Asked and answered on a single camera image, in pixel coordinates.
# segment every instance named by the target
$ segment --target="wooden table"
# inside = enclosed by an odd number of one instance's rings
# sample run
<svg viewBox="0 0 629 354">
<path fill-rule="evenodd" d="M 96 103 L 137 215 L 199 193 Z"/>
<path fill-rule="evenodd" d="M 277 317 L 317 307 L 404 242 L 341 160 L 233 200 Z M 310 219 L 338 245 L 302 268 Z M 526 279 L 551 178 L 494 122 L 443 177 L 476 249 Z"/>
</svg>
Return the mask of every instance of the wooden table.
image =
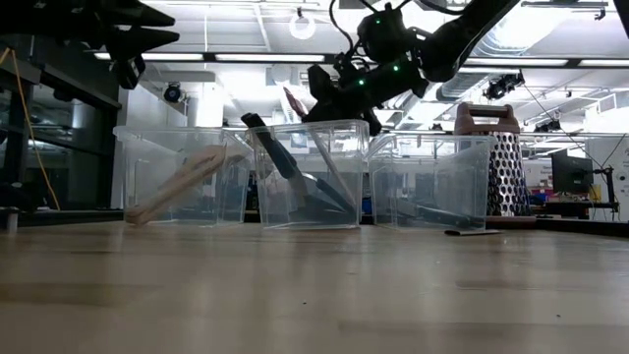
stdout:
<svg viewBox="0 0 629 354">
<path fill-rule="evenodd" d="M 0 241 L 2 353 L 627 353 L 629 243 L 121 223 Z"/>
</svg>

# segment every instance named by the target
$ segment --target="black tool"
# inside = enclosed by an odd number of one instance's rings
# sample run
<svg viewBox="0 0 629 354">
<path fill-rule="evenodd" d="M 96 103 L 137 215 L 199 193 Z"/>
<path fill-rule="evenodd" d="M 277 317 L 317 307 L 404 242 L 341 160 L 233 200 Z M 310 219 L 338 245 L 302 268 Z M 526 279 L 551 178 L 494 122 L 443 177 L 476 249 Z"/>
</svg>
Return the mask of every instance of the black tool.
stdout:
<svg viewBox="0 0 629 354">
<path fill-rule="evenodd" d="M 456 226 L 459 229 L 478 229 L 485 226 L 485 218 L 450 212 L 437 207 L 421 206 L 412 202 L 397 200 L 397 210 L 406 221 Z"/>
<path fill-rule="evenodd" d="M 264 122 L 257 114 L 245 114 L 241 120 L 249 128 L 265 127 Z M 275 164 L 275 167 L 277 167 L 279 174 L 291 184 L 300 208 L 309 209 L 315 213 L 322 210 L 331 211 L 339 213 L 337 216 L 342 218 L 347 218 L 348 215 L 356 215 L 356 209 L 325 180 L 302 173 L 297 166 L 295 157 L 281 143 L 275 141 L 269 131 L 258 130 L 256 131 L 256 137 L 268 153 L 273 164 Z M 311 196 L 306 186 L 307 180 L 314 181 L 314 185 L 337 203 L 338 206 Z"/>
</svg>

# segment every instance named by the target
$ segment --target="yellow cable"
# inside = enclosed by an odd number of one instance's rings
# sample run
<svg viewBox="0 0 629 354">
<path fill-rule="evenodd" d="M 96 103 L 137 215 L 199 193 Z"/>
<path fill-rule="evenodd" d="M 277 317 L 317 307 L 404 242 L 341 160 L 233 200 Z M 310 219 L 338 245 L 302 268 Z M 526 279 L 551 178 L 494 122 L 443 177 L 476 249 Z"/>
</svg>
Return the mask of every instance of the yellow cable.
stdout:
<svg viewBox="0 0 629 354">
<path fill-rule="evenodd" d="M 4 50 L 4 53 L 2 53 L 2 56 L 0 57 L 0 65 L 2 65 L 2 63 L 4 63 L 4 59 L 7 57 L 7 54 L 9 54 L 9 51 L 11 51 L 11 49 L 6 48 Z"/>
<path fill-rule="evenodd" d="M 5 50 L 5 54 L 2 55 L 1 59 L 4 60 L 7 50 Z M 18 78 L 18 91 L 20 92 L 20 99 L 22 100 L 22 108 L 24 109 L 24 117 L 27 121 L 27 125 L 29 126 L 30 138 L 32 139 L 32 149 L 35 151 L 35 156 L 37 157 L 37 163 L 39 164 L 39 169 L 41 169 L 41 174 L 43 174 L 43 179 L 46 181 L 48 192 L 50 192 L 50 194 L 52 195 L 52 199 L 55 202 L 55 206 L 57 207 L 57 210 L 61 210 L 61 208 L 59 207 L 59 201 L 57 201 L 57 195 L 55 194 L 55 191 L 52 189 L 52 186 L 50 185 L 50 180 L 48 180 L 48 174 L 46 173 L 46 168 L 43 166 L 43 163 L 41 162 L 41 156 L 39 156 L 39 150 L 37 149 L 37 143 L 35 142 L 35 134 L 32 130 L 32 124 L 30 123 L 30 115 L 29 115 L 29 108 L 27 106 L 27 99 L 25 98 L 24 90 L 22 89 L 22 80 L 20 76 L 20 69 L 18 68 L 18 58 L 16 57 L 16 51 L 15 50 L 10 50 L 10 51 L 11 51 L 11 55 L 13 56 L 13 67 L 16 71 L 16 78 Z"/>
</svg>

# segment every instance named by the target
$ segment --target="plastic storage box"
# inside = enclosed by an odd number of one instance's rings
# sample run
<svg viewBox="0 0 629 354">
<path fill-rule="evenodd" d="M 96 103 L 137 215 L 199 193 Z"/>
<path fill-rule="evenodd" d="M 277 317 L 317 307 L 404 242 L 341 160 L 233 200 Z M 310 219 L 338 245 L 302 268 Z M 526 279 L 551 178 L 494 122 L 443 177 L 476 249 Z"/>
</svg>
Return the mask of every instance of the plastic storage box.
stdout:
<svg viewBox="0 0 629 354">
<path fill-rule="evenodd" d="M 358 226 L 368 130 L 358 120 L 250 129 L 263 226 Z"/>
<path fill-rule="evenodd" d="M 213 128 L 116 127 L 126 176 L 125 219 L 242 222 L 253 149 L 234 132 Z"/>
<path fill-rule="evenodd" d="M 398 230 L 484 229 L 494 137 L 382 136 L 368 154 L 373 221 Z"/>
</svg>

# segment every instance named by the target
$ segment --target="security camera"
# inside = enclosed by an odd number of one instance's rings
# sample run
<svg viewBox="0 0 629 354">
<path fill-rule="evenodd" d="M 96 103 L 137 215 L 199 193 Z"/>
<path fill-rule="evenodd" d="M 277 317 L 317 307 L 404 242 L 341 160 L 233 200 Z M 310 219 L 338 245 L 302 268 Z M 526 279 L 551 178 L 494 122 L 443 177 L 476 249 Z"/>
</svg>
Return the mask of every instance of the security camera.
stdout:
<svg viewBox="0 0 629 354">
<path fill-rule="evenodd" d="M 486 99 L 501 99 L 507 93 L 514 90 L 516 87 L 525 83 L 522 73 L 513 75 L 503 75 L 497 80 L 489 82 L 489 87 L 483 92 L 483 96 Z"/>
<path fill-rule="evenodd" d="M 62 102 L 72 102 L 73 97 L 59 89 L 56 89 L 52 92 L 52 96 Z"/>
<path fill-rule="evenodd" d="M 186 92 L 181 89 L 181 83 L 169 83 L 164 91 L 166 102 L 179 103 L 186 98 Z"/>
</svg>

